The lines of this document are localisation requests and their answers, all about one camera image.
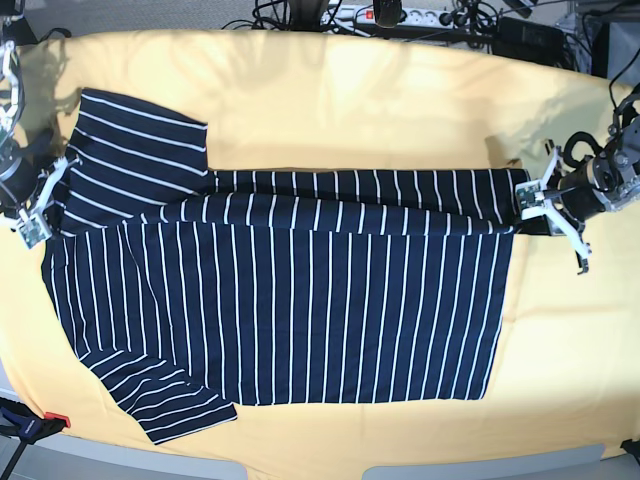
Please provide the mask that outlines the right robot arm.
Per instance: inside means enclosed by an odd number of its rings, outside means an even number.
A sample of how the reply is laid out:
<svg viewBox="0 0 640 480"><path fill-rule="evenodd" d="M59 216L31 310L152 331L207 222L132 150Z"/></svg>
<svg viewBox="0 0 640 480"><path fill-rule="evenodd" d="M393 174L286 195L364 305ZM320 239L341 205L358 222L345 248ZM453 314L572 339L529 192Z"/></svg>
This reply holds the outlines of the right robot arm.
<svg viewBox="0 0 640 480"><path fill-rule="evenodd" d="M52 138L50 130L21 147L14 132L26 107L25 88L16 44L1 42L1 224L18 233L28 249L53 236L45 210L52 204L54 187L65 172L78 162L61 155L39 168L31 161L35 155L48 151ZM549 163L541 178L515 187L519 218L530 221L544 217L552 232L562 232L576 252L580 272L589 271L591 247L582 240L579 229L557 208L562 194L569 187L553 189L551 179L562 172L562 149L547 142Z"/></svg>

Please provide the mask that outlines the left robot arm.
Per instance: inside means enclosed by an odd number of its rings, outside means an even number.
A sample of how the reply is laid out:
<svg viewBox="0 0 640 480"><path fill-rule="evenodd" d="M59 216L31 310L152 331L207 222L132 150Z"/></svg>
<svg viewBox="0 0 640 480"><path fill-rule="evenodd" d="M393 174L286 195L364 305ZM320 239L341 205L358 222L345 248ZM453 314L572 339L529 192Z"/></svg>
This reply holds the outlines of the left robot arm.
<svg viewBox="0 0 640 480"><path fill-rule="evenodd" d="M558 193L553 206L578 232L594 216L639 199L638 102L639 88L634 87L614 108L605 145L578 131L560 149L547 148L553 168L547 189Z"/></svg>

